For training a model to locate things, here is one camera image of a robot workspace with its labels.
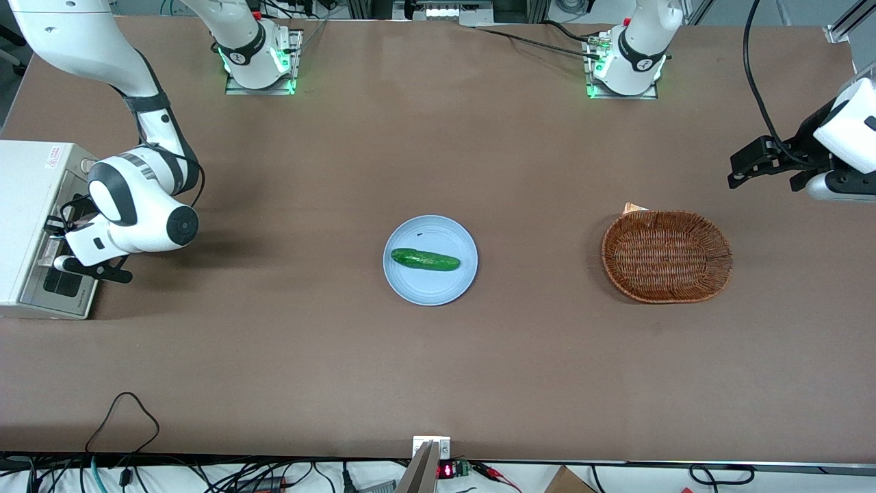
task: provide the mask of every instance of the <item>green led light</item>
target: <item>green led light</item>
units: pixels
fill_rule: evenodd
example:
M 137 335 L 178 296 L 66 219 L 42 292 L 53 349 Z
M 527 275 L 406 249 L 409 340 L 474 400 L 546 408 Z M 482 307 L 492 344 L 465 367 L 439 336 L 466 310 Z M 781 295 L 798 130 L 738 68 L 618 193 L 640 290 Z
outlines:
M 225 67 L 225 71 L 230 74 L 231 69 L 228 68 L 228 59 L 225 58 L 225 55 L 222 53 L 222 49 L 217 48 L 216 51 L 219 52 L 219 58 L 222 59 L 222 65 Z
M 277 64 L 277 70 L 280 72 L 286 72 L 289 69 L 289 57 L 290 55 L 275 50 L 271 48 L 270 52 L 271 57 L 274 59 L 274 63 Z

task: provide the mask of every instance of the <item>red digital display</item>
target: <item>red digital display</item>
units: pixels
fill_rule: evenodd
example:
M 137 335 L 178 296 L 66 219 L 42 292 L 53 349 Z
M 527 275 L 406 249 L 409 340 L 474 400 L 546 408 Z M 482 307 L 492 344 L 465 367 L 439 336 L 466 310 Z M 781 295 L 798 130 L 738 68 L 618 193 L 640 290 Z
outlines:
M 451 479 L 456 477 L 453 461 L 441 461 L 438 470 L 435 471 L 438 479 Z

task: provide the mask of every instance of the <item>blue plate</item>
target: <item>blue plate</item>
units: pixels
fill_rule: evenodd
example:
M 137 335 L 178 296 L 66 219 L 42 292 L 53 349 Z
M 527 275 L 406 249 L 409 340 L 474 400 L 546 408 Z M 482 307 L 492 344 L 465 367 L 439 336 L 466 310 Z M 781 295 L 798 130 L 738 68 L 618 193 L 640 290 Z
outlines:
M 408 268 L 390 256 L 396 248 L 450 255 L 459 268 L 450 272 Z M 475 280 L 477 247 L 462 225 L 443 216 L 419 216 L 406 221 L 389 237 L 384 249 L 384 274 L 392 289 L 413 304 L 437 306 L 461 296 Z

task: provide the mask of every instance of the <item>black strap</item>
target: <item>black strap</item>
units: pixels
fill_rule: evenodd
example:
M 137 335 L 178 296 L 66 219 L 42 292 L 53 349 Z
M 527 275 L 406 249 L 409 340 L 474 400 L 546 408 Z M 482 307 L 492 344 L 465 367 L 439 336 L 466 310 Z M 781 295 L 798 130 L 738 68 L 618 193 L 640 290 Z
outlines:
M 620 36 L 618 36 L 618 47 L 620 48 L 620 54 L 630 61 L 632 69 L 636 72 L 647 72 L 666 54 L 666 50 L 658 54 L 646 55 L 632 49 L 630 44 L 626 42 L 626 29 L 621 31 Z
M 252 39 L 246 45 L 243 45 L 239 48 L 229 48 L 227 46 L 222 46 L 218 42 L 216 42 L 216 46 L 219 47 L 219 50 L 222 52 L 222 55 L 225 56 L 225 59 L 230 61 L 235 65 L 249 65 L 250 59 L 252 55 L 258 53 L 259 50 L 262 49 L 262 46 L 265 45 L 265 27 L 260 23 L 256 23 L 258 26 L 258 32 L 256 33 L 256 37 Z
M 170 99 L 167 98 L 165 91 L 161 89 L 159 89 L 159 93 L 155 96 L 122 96 L 122 99 L 124 100 L 124 103 L 128 105 L 128 109 L 134 113 L 146 113 L 148 111 L 166 110 L 170 108 Z

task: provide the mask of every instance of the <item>black cable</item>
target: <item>black cable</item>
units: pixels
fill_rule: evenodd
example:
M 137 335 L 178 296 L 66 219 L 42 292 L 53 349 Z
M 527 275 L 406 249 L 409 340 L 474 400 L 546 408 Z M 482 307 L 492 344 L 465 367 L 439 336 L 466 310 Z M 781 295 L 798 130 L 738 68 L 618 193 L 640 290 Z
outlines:
M 590 34 L 584 34 L 583 36 L 578 36 L 578 35 L 573 34 L 570 30 L 566 29 L 565 25 L 562 25 L 559 22 L 555 22 L 555 21 L 550 20 L 548 18 L 541 21 L 541 23 L 547 24 L 547 25 L 552 25 L 553 27 L 559 29 L 566 36 L 569 36 L 571 39 L 574 39 L 575 41 L 581 41 L 582 43 L 586 43 L 587 40 L 590 38 L 590 36 L 596 36 L 599 34 L 599 31 L 596 31 L 596 32 L 591 32 Z
M 760 116 L 763 117 L 764 123 L 766 123 L 766 128 L 770 133 L 770 136 L 773 138 L 776 147 L 785 154 L 791 161 L 794 161 L 798 164 L 812 166 L 814 163 L 810 161 L 804 161 L 794 155 L 791 154 L 791 151 L 785 147 L 785 143 L 779 139 L 779 133 L 776 132 L 775 126 L 773 125 L 773 120 L 769 117 L 769 113 L 767 113 L 767 106 L 764 104 L 764 99 L 760 95 L 760 91 L 758 90 L 758 86 L 754 83 L 754 76 L 752 75 L 752 65 L 749 60 L 749 50 L 748 50 L 748 39 L 752 33 L 752 23 L 754 22 L 754 14 L 758 11 L 758 5 L 760 5 L 760 0 L 754 0 L 752 2 L 752 9 L 748 12 L 748 19 L 745 22 L 745 30 L 742 34 L 742 65 L 745 69 L 745 78 L 748 80 L 748 86 L 752 89 L 752 94 L 754 94 L 754 100 L 758 104 L 758 109 L 760 110 Z
M 749 482 L 754 481 L 754 468 L 752 467 L 744 467 L 746 471 L 748 471 L 749 476 L 745 479 L 740 479 L 739 481 L 717 481 L 715 476 L 712 475 L 709 468 L 705 467 L 703 464 L 691 464 L 688 468 L 688 474 L 690 475 L 690 479 L 702 484 L 703 486 L 711 486 L 715 493 L 720 493 L 717 490 L 718 485 L 722 486 L 742 486 L 743 484 L 748 484 Z M 709 477 L 708 481 L 702 480 L 696 477 L 694 471 L 703 471 Z
M 579 52 L 576 50 L 570 50 L 568 48 L 561 48 L 559 46 L 549 45 L 548 43 L 542 43 L 540 41 L 534 41 L 532 39 L 521 38 L 520 36 L 517 36 L 514 34 L 508 34 L 507 32 L 493 31 L 492 29 L 484 29 L 484 28 L 480 28 L 480 27 L 478 27 L 478 28 L 473 27 L 472 29 L 474 29 L 475 31 L 488 32 L 490 34 L 497 34 L 498 36 L 505 36 L 508 39 L 516 39 L 517 41 L 523 41 L 524 43 L 529 43 L 530 45 L 540 46 L 542 48 L 546 48 L 548 50 L 554 50 L 554 51 L 560 52 L 560 53 L 573 54 L 573 55 L 577 55 L 577 56 L 582 56 L 584 58 L 591 58 L 593 60 L 599 59 L 599 55 L 597 55 L 597 54 L 590 54 L 590 53 L 585 53 L 585 52 Z
M 590 464 L 590 470 L 593 471 L 593 482 L 597 484 L 597 489 L 599 493 L 605 493 L 605 490 L 602 488 L 602 483 L 599 482 L 599 474 L 597 474 L 597 467 L 593 464 Z
M 307 470 L 307 472 L 304 473 L 304 475 L 303 475 L 302 477 L 298 478 L 298 481 L 293 482 L 290 486 L 295 486 L 295 485 L 298 484 L 299 482 L 304 481 L 304 478 L 306 478 L 308 475 L 310 475 L 311 471 L 313 471 L 313 470 L 314 470 L 314 464 L 311 462 L 311 464 L 310 464 L 310 468 Z
M 79 490 L 81 493 L 85 493 L 85 479 L 83 477 L 83 472 L 85 471 L 85 458 L 86 455 L 83 454 L 82 458 L 79 459 Z
M 112 410 L 116 407 L 116 403 L 118 403 L 118 400 L 121 399 L 121 398 L 124 397 L 124 396 L 131 396 L 131 397 L 133 397 L 134 400 L 137 401 L 137 405 L 140 406 L 140 410 L 141 410 L 141 411 L 142 411 L 142 412 L 143 412 L 143 413 L 144 413 L 144 414 L 145 414 L 145 415 L 146 415 L 146 416 L 152 421 L 152 423 L 155 425 L 155 433 L 153 433 L 152 436 L 151 436 L 147 441 L 143 442 L 143 445 L 141 445 L 140 447 L 137 447 L 136 449 L 134 449 L 133 452 L 131 452 L 131 453 L 128 454 L 128 455 L 130 456 L 130 455 L 134 455 L 134 454 L 139 453 L 141 450 L 143 450 L 144 447 L 146 447 L 147 445 L 151 444 L 152 441 L 155 440 L 155 439 L 159 436 L 159 433 L 161 432 L 161 425 L 159 425 L 159 421 L 158 421 L 158 420 L 152 415 L 152 413 L 150 413 L 150 412 L 145 408 L 145 406 L 143 406 L 143 402 L 140 401 L 140 397 L 137 397 L 137 394 L 134 394 L 133 392 L 127 392 L 127 391 L 126 391 L 126 392 L 120 392 L 120 393 L 116 396 L 116 398 L 112 400 L 112 404 L 109 405 L 109 410 L 107 411 L 107 415 L 103 417 L 103 421 L 101 421 L 101 425 L 97 427 L 97 429 L 95 430 L 94 433 L 91 433 L 91 437 L 88 439 L 87 442 L 85 442 L 85 453 L 86 453 L 86 454 L 93 454 L 93 452 L 92 452 L 91 450 L 89 450 L 88 447 L 91 445 L 91 442 L 94 441 L 95 438 L 97 438 L 97 435 L 99 435 L 100 432 L 103 431 L 103 427 L 106 426 L 107 421 L 110 420 L 110 415 L 112 414 Z
M 70 466 L 72 464 L 73 464 L 73 459 L 71 458 L 69 461 L 67 461 L 67 464 L 64 465 L 64 468 L 60 471 L 60 474 L 58 475 L 57 478 L 55 478 L 54 474 L 52 474 L 52 486 L 49 487 L 49 490 L 46 493 L 52 493 L 55 490 L 55 485 L 58 484 L 58 481 L 60 481 L 60 478 L 64 476 L 64 473 L 67 472 L 67 470 L 70 468 Z
M 329 479 L 328 476 L 324 475 L 324 474 L 322 473 L 322 471 L 320 471 L 320 469 L 319 469 L 318 467 L 316 467 L 316 462 L 311 462 L 311 463 L 314 465 L 314 471 L 316 471 L 316 474 L 318 474 L 318 475 L 320 475 L 320 476 L 326 478 L 326 481 L 328 481 L 328 484 L 331 486 L 331 493 L 337 493 L 337 492 L 335 491 L 335 484 L 332 482 L 332 480 Z
M 140 477 L 140 469 L 137 469 L 137 464 L 134 464 L 134 475 L 137 477 L 137 482 L 140 483 L 140 488 L 143 489 L 144 493 L 149 493 L 149 490 L 146 488 L 146 483 L 143 482 L 143 478 Z
M 182 159 L 185 162 L 190 162 L 198 168 L 198 174 L 200 175 L 200 178 L 201 178 L 201 187 L 198 189 L 198 195 L 194 196 L 194 200 L 190 204 L 190 207 L 194 207 L 194 205 L 198 203 L 198 199 L 201 198 L 201 194 L 204 193 L 204 185 L 207 182 L 207 173 L 204 172 L 204 167 L 201 166 L 201 163 L 194 160 L 194 159 L 189 159 L 186 156 L 182 156 L 182 155 L 179 155 L 177 153 L 172 153 L 171 151 L 168 151 L 167 149 L 164 149 L 162 147 L 158 147 L 155 144 L 150 143 L 148 140 L 146 140 L 146 136 L 143 134 L 143 128 L 140 126 L 139 119 L 137 119 L 137 132 L 140 136 L 140 142 L 144 146 L 149 147 L 151 150 L 153 150 L 156 153 L 161 154 L 165 157 L 170 156 L 170 157 L 173 157 L 176 159 Z

